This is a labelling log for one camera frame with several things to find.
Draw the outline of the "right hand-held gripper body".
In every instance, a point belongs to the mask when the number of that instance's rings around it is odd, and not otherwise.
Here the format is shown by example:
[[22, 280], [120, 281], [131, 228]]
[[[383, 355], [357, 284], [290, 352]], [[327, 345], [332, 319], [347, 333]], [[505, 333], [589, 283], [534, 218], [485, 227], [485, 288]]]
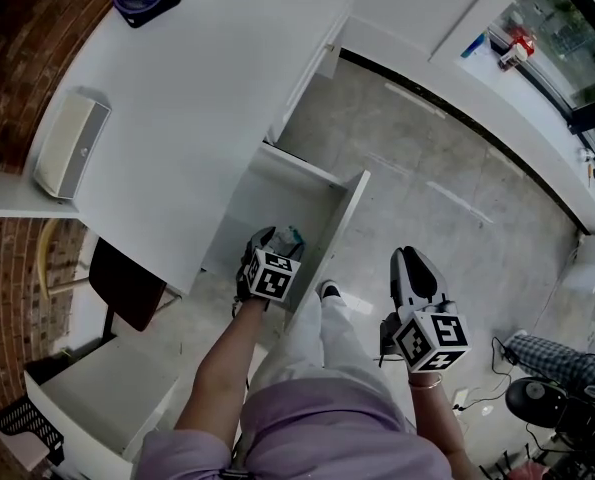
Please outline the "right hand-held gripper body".
[[409, 372], [444, 372], [471, 350], [464, 315], [453, 301], [390, 313], [380, 324], [381, 356], [401, 357]]

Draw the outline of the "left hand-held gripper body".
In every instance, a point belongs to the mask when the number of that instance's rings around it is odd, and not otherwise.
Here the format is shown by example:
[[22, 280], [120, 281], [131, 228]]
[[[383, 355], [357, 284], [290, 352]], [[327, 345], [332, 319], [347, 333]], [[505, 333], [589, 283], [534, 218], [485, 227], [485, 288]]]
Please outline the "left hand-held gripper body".
[[299, 261], [255, 248], [237, 275], [237, 282], [242, 282], [253, 297], [283, 302], [300, 267]]

